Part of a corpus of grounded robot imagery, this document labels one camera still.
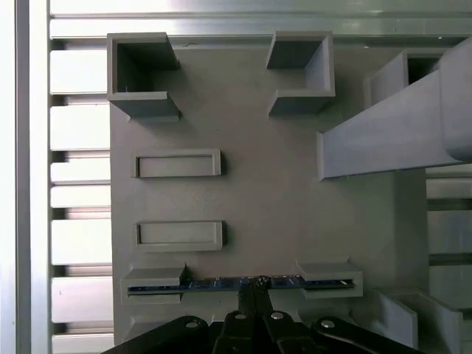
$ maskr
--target rectangular slot holder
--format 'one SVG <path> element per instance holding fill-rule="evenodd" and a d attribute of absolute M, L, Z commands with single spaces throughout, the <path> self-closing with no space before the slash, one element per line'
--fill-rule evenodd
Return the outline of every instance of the rectangular slot holder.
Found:
<path fill-rule="evenodd" d="M 121 279 L 121 302 L 123 305 L 178 304 L 180 294 L 130 295 L 129 288 L 180 285 L 185 267 L 181 268 L 135 268 Z"/>
<path fill-rule="evenodd" d="M 302 69 L 306 87 L 276 90 L 269 118 L 314 115 L 335 97 L 333 34 L 331 32 L 275 32 L 267 69 Z"/>
<path fill-rule="evenodd" d="M 136 154 L 131 177 L 199 177 L 221 174 L 219 149 L 158 149 Z"/>
<path fill-rule="evenodd" d="M 180 112 L 167 91 L 154 91 L 152 74 L 180 64 L 165 32 L 107 37 L 108 100 L 131 119 L 176 122 Z"/>
<path fill-rule="evenodd" d="M 338 297 L 362 296 L 363 282 L 362 271 L 348 262 L 322 262 L 322 263 L 300 263 L 297 262 L 300 275 L 305 281 L 314 280 L 350 280 L 354 288 L 310 291 L 300 291 L 306 299 L 326 299 Z"/>
<path fill-rule="evenodd" d="M 219 251 L 223 221 L 148 221 L 135 225 L 134 242 L 141 252 Z"/>

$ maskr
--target rectangular recess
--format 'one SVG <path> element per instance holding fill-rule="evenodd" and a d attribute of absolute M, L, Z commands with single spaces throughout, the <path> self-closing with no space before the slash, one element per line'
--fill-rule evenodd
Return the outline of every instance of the rectangular recess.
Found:
<path fill-rule="evenodd" d="M 221 174 L 218 149 L 155 150 L 133 157 L 132 177 L 199 177 Z"/>
<path fill-rule="evenodd" d="M 144 252 L 218 251 L 222 221 L 156 221 L 136 224 L 136 249 Z"/>

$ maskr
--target bolt head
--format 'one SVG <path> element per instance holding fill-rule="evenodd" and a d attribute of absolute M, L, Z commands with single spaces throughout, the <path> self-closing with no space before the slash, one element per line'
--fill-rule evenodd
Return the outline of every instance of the bolt head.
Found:
<path fill-rule="evenodd" d="M 273 312 L 271 314 L 272 319 L 283 319 L 283 313 L 280 312 Z"/>
<path fill-rule="evenodd" d="M 197 328 L 198 327 L 198 323 L 195 322 L 195 321 L 191 321 L 191 322 L 188 322 L 185 327 L 187 328 Z"/>
<path fill-rule="evenodd" d="M 334 322 L 330 321 L 329 319 L 325 319 L 322 321 L 322 327 L 324 328 L 333 328 L 334 327 Z"/>

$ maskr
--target blue circuit board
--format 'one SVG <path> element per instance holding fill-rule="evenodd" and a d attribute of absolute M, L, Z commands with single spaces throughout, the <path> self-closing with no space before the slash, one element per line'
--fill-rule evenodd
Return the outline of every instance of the blue circuit board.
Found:
<path fill-rule="evenodd" d="M 180 285 L 131 286 L 128 295 L 181 294 L 188 291 L 236 291 L 259 277 L 221 277 L 182 280 Z M 305 281 L 300 275 L 265 277 L 270 289 L 333 290 L 354 288 L 352 280 Z"/>

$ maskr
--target black mechanical part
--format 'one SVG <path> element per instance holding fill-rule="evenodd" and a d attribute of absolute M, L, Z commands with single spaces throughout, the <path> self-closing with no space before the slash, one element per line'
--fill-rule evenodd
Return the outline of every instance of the black mechanical part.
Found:
<path fill-rule="evenodd" d="M 330 353 L 421 354 L 391 339 L 337 317 L 322 317 L 311 325 L 313 339 Z"/>
<path fill-rule="evenodd" d="M 104 354 L 421 354 L 336 317 L 322 317 L 311 328 L 274 310 L 271 278 L 251 279 L 239 288 L 239 309 L 209 327 L 203 319 L 183 316 Z"/>
<path fill-rule="evenodd" d="M 195 316 L 183 316 L 103 354 L 198 353 L 195 348 L 203 347 L 207 341 L 208 324 Z"/>

